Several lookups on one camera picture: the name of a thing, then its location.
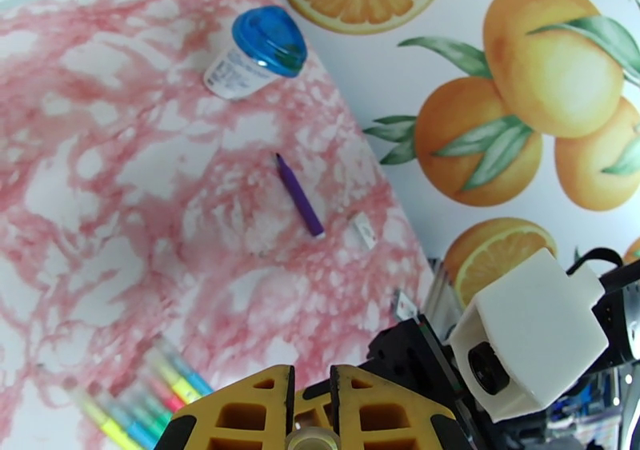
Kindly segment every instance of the pink marble pattern surface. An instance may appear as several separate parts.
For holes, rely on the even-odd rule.
[[[364,360],[394,289],[426,295],[425,257],[315,53],[244,101],[202,85],[234,17],[274,2],[2,13],[0,447],[111,448],[60,380],[118,384],[157,332],[214,387],[283,363],[301,387]],[[325,239],[306,231],[276,151]],[[372,251],[348,224],[361,211]]]

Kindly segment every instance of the yellow marker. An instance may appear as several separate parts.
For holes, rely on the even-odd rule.
[[[181,400],[186,404],[191,404],[202,397],[187,380],[180,376],[171,363],[164,357],[162,352],[155,347],[150,348],[145,354],[145,360],[151,368],[169,385]]]
[[[78,387],[78,382],[73,378],[67,378],[62,383],[71,399],[80,409],[107,435],[111,440],[123,450],[142,450],[142,447],[135,443],[126,432],[120,428],[115,421],[107,416],[100,407],[95,404],[93,398],[84,390]]]

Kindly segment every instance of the blue marker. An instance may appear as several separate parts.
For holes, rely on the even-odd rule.
[[[96,384],[90,386],[91,392],[96,391]],[[111,416],[126,432],[129,437],[136,441],[142,448],[154,450],[158,439],[153,436],[142,424],[134,420],[133,417],[111,396],[105,389],[100,388],[95,394],[96,402],[102,409]]]
[[[154,337],[154,347],[174,366],[180,376],[186,379],[201,395],[206,396],[214,390],[195,370],[186,363],[180,352],[161,334]]]

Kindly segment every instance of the small white eraser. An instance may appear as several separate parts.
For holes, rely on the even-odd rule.
[[[364,212],[357,213],[351,218],[350,223],[368,250],[372,250],[378,243],[378,237],[375,235],[374,228],[366,214]]]
[[[399,321],[410,320],[418,315],[418,307],[415,303],[401,290],[395,292],[394,299],[394,316]]]

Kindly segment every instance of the plastic container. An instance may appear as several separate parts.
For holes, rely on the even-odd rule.
[[[245,98],[276,79],[298,76],[306,55],[302,33],[283,8],[255,8],[235,19],[230,40],[205,72],[205,86],[221,98]]]

